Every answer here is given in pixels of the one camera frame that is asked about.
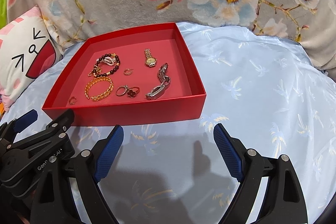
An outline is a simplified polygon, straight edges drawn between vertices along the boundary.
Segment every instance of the cartoon face pillow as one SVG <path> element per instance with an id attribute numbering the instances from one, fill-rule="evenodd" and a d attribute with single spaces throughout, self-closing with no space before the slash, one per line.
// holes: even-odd
<path id="1" fill-rule="evenodd" d="M 0 95 L 5 110 L 59 58 L 38 7 L 0 29 Z"/>

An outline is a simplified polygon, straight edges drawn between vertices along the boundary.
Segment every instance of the red box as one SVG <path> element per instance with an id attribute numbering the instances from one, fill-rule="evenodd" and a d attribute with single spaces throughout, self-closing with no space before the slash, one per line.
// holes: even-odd
<path id="1" fill-rule="evenodd" d="M 154 68 L 145 65 L 144 50 L 149 48 L 157 58 Z M 94 77 L 88 77 L 96 59 L 106 53 L 120 58 L 119 70 L 110 75 L 114 83 L 112 93 L 93 102 L 85 96 L 85 86 Z M 171 78 L 169 88 L 157 100 L 146 100 L 145 94 L 159 85 L 157 72 L 168 63 L 166 75 Z M 103 64 L 102 73 L 111 69 Z M 131 75 L 123 71 L 133 68 Z M 90 96 L 107 90 L 107 81 L 93 85 Z M 135 98 L 115 94 L 121 85 L 138 86 Z M 77 102 L 68 100 L 75 96 Z M 52 119 L 66 109 L 75 113 L 74 126 L 113 126 L 175 122 L 200 117 L 206 93 L 187 45 L 175 23 L 154 24 L 118 30 L 88 39 L 64 68 L 51 89 L 42 110 Z"/>

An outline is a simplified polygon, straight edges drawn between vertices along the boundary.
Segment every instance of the bed sheet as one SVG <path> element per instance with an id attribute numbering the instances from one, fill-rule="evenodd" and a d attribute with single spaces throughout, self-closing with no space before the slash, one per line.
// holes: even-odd
<path id="1" fill-rule="evenodd" d="M 120 223 L 218 223 L 238 187 L 213 139 L 212 129 L 221 122 L 263 156 L 289 155 L 313 223 L 336 191 L 336 84 L 290 40 L 257 37 L 243 27 L 185 22 L 178 27 L 207 92 L 203 113 L 192 121 L 123 127 L 122 147 L 100 182 L 116 218 Z M 5 114 L 1 122 L 38 111 L 38 120 L 17 140 L 51 121 L 41 106 L 81 45 L 70 47 Z M 79 153 L 111 129 L 71 127 L 67 132 Z M 258 215 L 266 182 L 248 223 Z M 75 181 L 72 187 L 82 220 L 90 223 Z"/>

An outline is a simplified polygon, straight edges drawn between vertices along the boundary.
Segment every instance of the blue gripper pad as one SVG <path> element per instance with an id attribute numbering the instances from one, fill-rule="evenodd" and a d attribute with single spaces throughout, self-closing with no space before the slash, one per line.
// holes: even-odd
<path id="1" fill-rule="evenodd" d="M 96 182 L 100 182 L 109 173 L 123 140 L 124 130 L 121 126 L 118 126 L 96 161 L 96 172 L 93 176 Z"/>
<path id="2" fill-rule="evenodd" d="M 13 127 L 15 133 L 20 133 L 25 130 L 28 126 L 30 126 L 33 122 L 37 120 L 37 112 L 32 109 L 26 114 L 22 115 L 15 121 L 15 125 Z"/>
<path id="3" fill-rule="evenodd" d="M 213 138 L 219 152 L 221 153 L 225 164 L 233 178 L 236 178 L 238 182 L 243 181 L 244 174 L 242 170 L 243 163 L 237 154 L 235 148 L 232 146 L 229 136 L 225 134 L 223 129 L 217 124 L 213 129 Z"/>

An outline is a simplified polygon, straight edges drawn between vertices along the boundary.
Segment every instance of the braided gold bracelet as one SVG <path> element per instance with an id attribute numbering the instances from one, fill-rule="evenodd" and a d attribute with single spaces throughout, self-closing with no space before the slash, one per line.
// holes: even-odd
<path id="1" fill-rule="evenodd" d="M 94 84 L 96 84 L 96 83 L 98 83 L 98 82 L 100 82 L 100 81 L 108 81 L 108 82 L 110 82 L 110 87 L 107 89 L 107 91 L 105 91 L 104 93 L 102 93 L 102 94 L 100 94 L 100 95 L 98 95 L 98 96 L 92 96 L 92 97 L 89 97 L 89 90 L 90 90 L 90 88 L 91 88 Z M 88 99 L 91 98 L 92 101 L 96 102 L 96 101 L 100 101 L 100 100 L 106 98 L 107 96 L 109 96 L 109 95 L 111 94 L 112 90 L 113 90 L 113 82 L 112 82 L 112 80 L 111 80 L 109 77 L 101 76 L 101 77 L 97 77 L 97 78 L 91 80 L 91 81 L 86 85 L 86 87 L 85 87 L 85 96 L 86 96 L 86 98 L 88 98 Z"/>

